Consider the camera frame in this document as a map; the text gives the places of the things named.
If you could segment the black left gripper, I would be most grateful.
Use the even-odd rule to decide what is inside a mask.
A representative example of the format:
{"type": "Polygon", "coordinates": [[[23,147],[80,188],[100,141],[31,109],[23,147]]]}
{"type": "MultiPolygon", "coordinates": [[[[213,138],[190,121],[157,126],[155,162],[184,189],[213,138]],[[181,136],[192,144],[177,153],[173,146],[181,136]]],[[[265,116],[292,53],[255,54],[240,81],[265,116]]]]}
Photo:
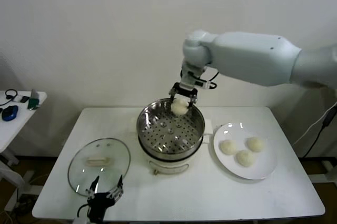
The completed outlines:
{"type": "Polygon", "coordinates": [[[86,189],[87,204],[89,210],[87,217],[89,221],[103,221],[105,213],[109,207],[115,205],[115,199],[120,199],[124,193],[123,191],[123,175],[120,176],[117,185],[109,193],[97,193],[97,185],[99,176],[91,183],[90,187],[86,189]]]}

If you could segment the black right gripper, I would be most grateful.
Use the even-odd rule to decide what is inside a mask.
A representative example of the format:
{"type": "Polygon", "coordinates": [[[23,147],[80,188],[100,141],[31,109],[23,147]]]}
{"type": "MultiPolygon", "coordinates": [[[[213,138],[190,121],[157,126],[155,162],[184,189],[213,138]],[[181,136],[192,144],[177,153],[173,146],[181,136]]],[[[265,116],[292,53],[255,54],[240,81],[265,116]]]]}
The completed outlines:
{"type": "Polygon", "coordinates": [[[188,102],[188,108],[191,108],[197,102],[197,89],[196,88],[185,89],[180,86],[179,82],[176,82],[171,88],[171,90],[169,91],[171,104],[173,104],[175,95],[177,94],[190,99],[188,102]]]}

